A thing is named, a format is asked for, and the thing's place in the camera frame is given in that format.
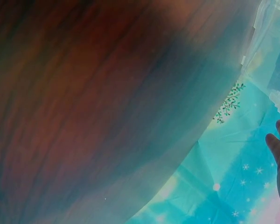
translucent plastic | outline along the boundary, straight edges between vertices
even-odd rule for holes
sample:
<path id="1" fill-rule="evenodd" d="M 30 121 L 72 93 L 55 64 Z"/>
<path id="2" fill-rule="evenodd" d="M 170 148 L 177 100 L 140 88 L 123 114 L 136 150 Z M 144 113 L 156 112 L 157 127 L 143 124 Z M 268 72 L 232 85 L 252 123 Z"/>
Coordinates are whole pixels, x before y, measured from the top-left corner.
<path id="1" fill-rule="evenodd" d="M 280 113 L 280 1 L 263 0 L 243 58 L 243 74 L 275 103 Z"/>

snowflake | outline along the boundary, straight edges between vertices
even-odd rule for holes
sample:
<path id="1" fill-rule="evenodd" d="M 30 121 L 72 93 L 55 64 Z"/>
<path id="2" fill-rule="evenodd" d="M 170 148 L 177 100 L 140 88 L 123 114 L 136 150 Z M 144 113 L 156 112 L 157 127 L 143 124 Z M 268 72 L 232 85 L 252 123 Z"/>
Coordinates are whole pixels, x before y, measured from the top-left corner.
<path id="1" fill-rule="evenodd" d="M 258 175 L 258 174 L 262 174 L 262 171 L 263 171 L 263 169 L 262 169 L 262 168 L 257 168 L 257 169 L 256 169 L 256 173 L 257 173 L 257 175 Z"/>
<path id="2" fill-rule="evenodd" d="M 249 169 L 249 165 L 248 165 L 248 164 L 245 164 L 245 165 L 243 166 L 243 169 L 244 169 L 244 170 Z"/>
<path id="3" fill-rule="evenodd" d="M 238 217 L 238 215 L 239 215 L 239 212 L 238 212 L 238 211 L 234 211 L 234 212 L 232 213 L 232 216 L 233 216 L 233 217 Z"/>
<path id="4" fill-rule="evenodd" d="M 268 189 L 268 188 L 270 187 L 270 183 L 265 183 L 265 184 L 263 185 L 263 187 L 264 187 L 265 189 Z"/>
<path id="5" fill-rule="evenodd" d="M 246 184 L 246 181 L 245 181 L 245 180 L 242 180 L 242 181 L 241 181 L 241 185 L 244 186 L 245 184 Z"/>

turquoise fabric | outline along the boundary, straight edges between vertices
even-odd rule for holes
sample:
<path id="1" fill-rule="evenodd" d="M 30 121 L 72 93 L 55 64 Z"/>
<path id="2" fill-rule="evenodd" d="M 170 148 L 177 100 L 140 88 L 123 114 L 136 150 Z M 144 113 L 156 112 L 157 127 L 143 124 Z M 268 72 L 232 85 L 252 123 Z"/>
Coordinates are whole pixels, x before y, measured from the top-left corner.
<path id="1" fill-rule="evenodd" d="M 240 107 L 225 115 L 222 105 L 223 122 L 215 117 L 160 192 L 126 224 L 280 224 L 276 164 L 265 144 L 267 133 L 277 134 L 280 114 L 256 86 L 241 83 L 238 98 L 225 101 Z"/>

